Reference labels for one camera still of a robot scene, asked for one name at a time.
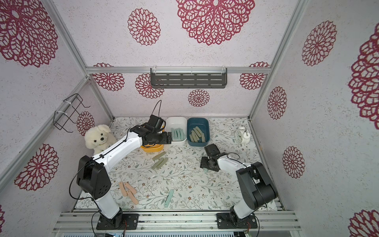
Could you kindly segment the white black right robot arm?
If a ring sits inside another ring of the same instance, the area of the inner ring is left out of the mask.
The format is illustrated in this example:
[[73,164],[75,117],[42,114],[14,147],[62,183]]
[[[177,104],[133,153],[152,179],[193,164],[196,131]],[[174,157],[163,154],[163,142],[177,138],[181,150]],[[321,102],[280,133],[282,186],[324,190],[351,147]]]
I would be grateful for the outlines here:
[[231,208],[230,220],[236,225],[247,221],[260,207],[278,197],[278,191],[261,162],[247,165],[222,153],[215,144],[206,146],[206,157],[201,158],[200,168],[218,172],[226,171],[237,177],[242,200]]

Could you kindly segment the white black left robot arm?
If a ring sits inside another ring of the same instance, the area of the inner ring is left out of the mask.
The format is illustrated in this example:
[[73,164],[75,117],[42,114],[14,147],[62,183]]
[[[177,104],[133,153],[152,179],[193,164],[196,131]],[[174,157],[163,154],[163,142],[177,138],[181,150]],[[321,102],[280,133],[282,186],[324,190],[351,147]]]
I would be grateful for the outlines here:
[[92,157],[82,157],[79,162],[76,183],[84,192],[90,194],[105,218],[114,219],[120,213],[120,207],[110,192],[109,172],[129,153],[141,146],[171,143],[171,132],[152,132],[141,125],[136,125],[105,151]]

